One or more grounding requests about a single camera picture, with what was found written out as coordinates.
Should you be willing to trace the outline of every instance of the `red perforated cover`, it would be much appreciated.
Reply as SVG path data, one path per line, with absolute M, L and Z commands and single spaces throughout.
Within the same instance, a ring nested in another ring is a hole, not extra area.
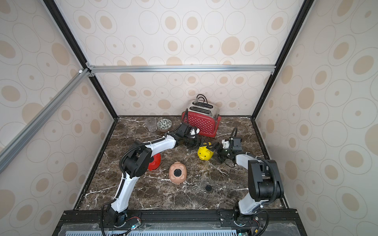
M 219 123 L 222 117 L 218 116 L 217 121 L 209 116 L 205 116 L 195 112 L 188 112 L 189 124 L 195 126 L 200 129 L 199 135 L 203 135 L 206 137 L 215 137 L 217 134 Z

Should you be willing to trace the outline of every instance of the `black frame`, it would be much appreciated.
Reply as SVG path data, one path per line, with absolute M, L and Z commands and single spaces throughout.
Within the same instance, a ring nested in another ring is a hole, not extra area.
M 289 36 L 286 39 L 285 44 L 283 45 L 282 51 L 280 55 L 278 56 L 277 62 L 276 62 L 276 69 L 274 70 L 274 73 L 270 75 L 265 88 L 259 98 L 259 101 L 257 102 L 257 106 L 255 110 L 253 111 L 252 118 L 256 119 L 257 115 L 259 114 L 266 97 L 268 96 L 270 89 L 272 88 L 272 85 L 274 81 L 277 78 L 278 73 L 281 70 L 282 65 L 285 62 L 285 59 L 287 57 L 287 54 L 289 54 L 289 51 L 303 25 L 303 22 L 305 21 L 308 12 L 311 9 L 311 6 L 313 4 L 314 0 L 305 0 L 302 4 L 301 9 L 299 10 L 299 13 L 297 15 L 297 18 L 294 21 L 293 27 L 290 30 Z
M 81 51 L 79 44 L 77 43 L 75 37 L 73 36 L 70 28 L 68 27 L 66 21 L 64 20 L 61 12 L 59 11 L 58 6 L 54 2 L 54 0 L 43 0 L 47 9 L 49 10 L 51 16 L 54 18 L 57 26 L 59 27 L 60 31 L 62 32 L 63 36 L 65 37 L 66 41 L 68 42 L 69 46 L 71 47 L 72 51 L 74 52 L 75 56 L 79 60 L 81 66 L 83 68 L 88 68 L 90 72 L 90 68 L 87 64 L 87 59 L 84 56 L 83 51 Z M 100 95 L 102 101 L 104 102 L 106 108 L 110 112 L 110 115 L 113 119 L 117 118 L 117 113 L 115 112 L 112 104 L 110 103 L 108 97 L 106 96 L 104 90 L 102 89 L 98 79 L 94 74 L 89 77 L 94 88 L 96 89 L 97 93 Z
M 303 223 L 296 209 L 267 209 L 269 222 L 290 223 L 295 222 L 301 236 L 307 236 Z M 249 232 L 257 223 L 249 216 L 242 219 L 246 224 L 242 227 L 233 223 L 233 210 L 129 210 L 128 219 L 137 216 L 143 223 L 216 223 L 221 227 L 227 227 L 240 232 Z M 261 222 L 265 221 L 265 213 L 257 214 Z M 101 211 L 64 211 L 53 236 L 58 236 L 61 227 L 65 224 L 95 224 L 101 219 Z M 110 219 L 104 218 L 104 228 L 109 230 L 128 230 L 131 225 L 136 223 L 136 219 L 131 219 L 121 228 L 115 228 Z
M 89 64 L 87 63 L 87 60 L 83 54 L 83 52 L 80 49 L 80 46 L 78 45 L 77 41 L 75 40 L 71 30 L 69 29 L 67 23 L 65 22 L 61 12 L 59 11 L 56 3 L 54 0 L 43 0 L 45 2 L 45 5 L 47 6 L 50 14 L 54 18 L 55 22 L 57 23 L 60 31 L 64 35 L 65 39 L 67 40 L 68 44 L 72 48 L 73 52 L 75 53 L 76 57 L 78 58 L 81 66 L 83 68 L 89 69 Z M 313 4 L 314 0 L 305 0 L 303 2 L 303 5 L 298 13 L 298 16 L 294 22 L 294 25 L 288 35 L 288 38 L 283 46 L 283 49 L 278 57 L 278 60 L 276 62 L 276 69 L 274 73 L 269 77 L 267 84 L 263 90 L 262 95 L 260 96 L 260 99 L 257 103 L 257 106 L 251 116 L 251 122 L 255 129 L 257 138 L 259 140 L 260 146 L 262 148 L 263 154 L 265 158 L 270 159 L 269 154 L 266 150 L 265 144 L 263 142 L 263 139 L 261 137 L 261 134 L 259 132 L 259 129 L 256 125 L 256 117 L 261 110 L 265 99 L 294 43 L 295 38 L 297 37 L 299 30 Z M 90 175 L 87 178 L 87 181 L 84 185 L 84 188 L 80 194 L 79 200 L 77 201 L 75 205 L 75 210 L 72 211 L 65 211 L 62 215 L 53 235 L 58 235 L 60 228 L 63 224 L 82 224 L 82 223 L 95 223 L 100 221 L 100 211 L 78 211 L 80 208 L 80 205 L 83 201 L 83 198 L 85 196 L 85 192 L 88 190 L 89 184 L 95 174 L 96 168 L 101 160 L 101 157 L 105 151 L 105 148 L 110 140 L 110 137 L 114 131 L 114 128 L 118 121 L 118 116 L 111 105 L 108 97 L 106 96 L 103 88 L 101 87 L 100 83 L 98 82 L 98 79 L 94 75 L 94 73 L 91 73 L 90 80 L 95 87 L 96 91 L 100 95 L 102 101 L 104 102 L 105 106 L 109 110 L 111 116 L 114 119 L 114 122 L 111 126 L 111 129 L 104 141 L 104 144 L 100 150 L 99 155 L 96 158 L 95 164 L 91 169 Z M 295 221 L 295 223 L 298 226 L 298 229 L 303 236 L 307 236 L 302 221 L 299 218 L 298 212 L 295 209 L 276 209 L 276 210 L 268 210 L 270 214 L 270 221 Z M 162 211 L 153 211 L 153 210 L 143 210 L 143 211 L 129 211 L 129 215 L 136 215 L 140 216 L 142 221 L 144 222 L 220 222 L 220 216 L 222 214 L 232 214 L 233 210 L 162 210 Z

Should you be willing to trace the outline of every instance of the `clear drinking glass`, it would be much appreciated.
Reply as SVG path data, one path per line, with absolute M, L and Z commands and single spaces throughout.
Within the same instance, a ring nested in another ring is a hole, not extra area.
M 158 127 L 156 125 L 156 118 L 155 117 L 148 117 L 146 119 L 146 126 L 147 126 L 148 131 L 155 132 L 158 129 Z

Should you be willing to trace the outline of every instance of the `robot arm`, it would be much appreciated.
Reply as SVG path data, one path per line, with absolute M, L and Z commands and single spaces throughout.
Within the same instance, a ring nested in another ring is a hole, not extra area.
M 134 142 L 131 149 L 120 160 L 120 168 L 124 174 L 121 177 L 113 202 L 107 209 L 116 227 L 125 222 L 131 193 L 138 179 L 147 171 L 149 163 L 153 161 L 153 156 L 180 145 L 187 147 L 199 146 L 202 140 L 198 137 L 198 133 L 199 129 L 197 127 L 181 123 L 176 130 L 167 133 L 160 139 L 146 143 L 138 140 Z
M 282 180 L 274 160 L 257 158 L 249 152 L 242 152 L 242 139 L 236 137 L 237 128 L 229 139 L 222 140 L 223 147 L 214 145 L 211 148 L 218 153 L 219 161 L 232 160 L 235 164 L 248 170 L 248 194 L 234 208 L 234 217 L 240 214 L 251 215 L 266 204 L 273 203 L 284 195 Z
M 127 167 L 132 168 L 133 166 L 136 168 L 134 169 L 135 171 L 131 173 L 132 175 L 134 175 L 133 177 L 131 177 L 130 174 L 126 171 L 126 176 L 125 177 L 122 176 L 121 178 L 121 182 L 119 183 L 119 186 L 115 195 L 115 198 L 117 200 L 111 204 L 111 207 L 115 212 L 119 213 L 128 208 L 129 199 L 134 189 L 134 186 L 136 182 L 138 181 L 138 179 L 140 178 L 140 176 L 146 172 L 148 168 L 148 164 L 152 160 L 151 157 L 164 150 L 172 149 L 175 147 L 175 145 L 176 145 L 176 140 L 171 135 L 167 135 L 165 139 L 159 142 L 145 145 L 143 152 L 140 154 L 136 162 L 132 161 L 132 157 L 127 158 L 125 160 L 126 168 Z

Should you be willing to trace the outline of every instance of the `black cable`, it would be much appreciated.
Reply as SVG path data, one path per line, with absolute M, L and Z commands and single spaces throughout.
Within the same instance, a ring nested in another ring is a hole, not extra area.
M 186 117 L 186 121 L 188 121 L 188 124 L 189 124 L 189 120 L 188 120 L 188 109 L 185 110 L 185 114 L 184 114 L 184 117 L 182 118 L 181 120 L 181 123 L 172 131 L 170 131 L 170 133 L 173 133 L 175 132 L 179 127 L 180 125 L 182 125 L 184 123 L 184 120 L 185 120 L 185 117 Z
M 202 98 L 204 102 L 205 102 L 205 99 L 206 99 L 206 104 L 207 104 L 207 107 L 208 107 L 208 106 L 209 106 L 209 103 L 208 103 L 208 99 L 205 97 L 205 95 L 203 95 L 203 94 L 198 94 L 196 98 L 198 98 L 199 96 L 202 96 L 202 97 L 200 97 L 200 98 Z
M 235 127 L 232 132 L 231 132 L 231 136 L 230 137 L 236 137 L 236 134 L 237 134 L 237 127 Z
M 122 171 L 123 178 L 126 178 L 126 171 L 123 169 L 122 164 L 123 164 L 123 162 L 125 161 L 127 154 L 129 154 L 131 151 L 133 151 L 133 150 L 135 150 L 135 149 L 137 149 L 137 148 L 140 148 L 140 147 L 142 147 L 142 146 L 144 146 L 144 145 L 146 145 L 146 144 L 145 144 L 145 143 L 138 144 L 138 145 L 136 145 L 135 147 L 130 148 L 130 149 L 129 149 L 129 150 L 128 150 L 128 151 L 122 156 L 121 160 L 120 160 L 119 163 L 118 163 L 118 167 L 119 167 L 119 169 Z
M 262 203 L 262 205 L 268 205 L 268 204 L 273 203 L 277 197 L 277 177 L 276 177 L 276 173 L 273 170 L 272 165 L 265 159 L 260 158 L 260 160 L 262 160 L 268 166 L 270 177 L 272 178 L 272 181 L 273 181 L 273 194 L 270 196 L 269 201 Z
M 265 225 L 264 225 L 264 227 L 262 228 L 262 230 L 260 232 L 257 232 L 258 234 L 256 234 L 255 236 L 262 235 L 262 233 L 264 233 L 265 230 L 266 230 L 266 228 L 268 227 L 268 224 L 269 224 L 269 214 L 268 214 L 268 211 L 262 210 L 259 213 L 264 212 L 264 211 L 266 212 L 266 222 L 265 222 Z
M 105 231 L 104 231 L 104 222 L 103 222 L 103 220 L 104 220 L 104 207 L 105 207 L 106 205 L 112 204 L 112 203 L 115 202 L 116 200 L 117 200 L 117 199 L 115 198 L 115 199 L 113 199 L 113 200 L 110 201 L 110 202 L 104 203 L 104 204 L 102 205 L 102 207 L 101 207 L 100 228 L 101 228 L 102 236 L 106 236 L 106 235 L 105 235 Z

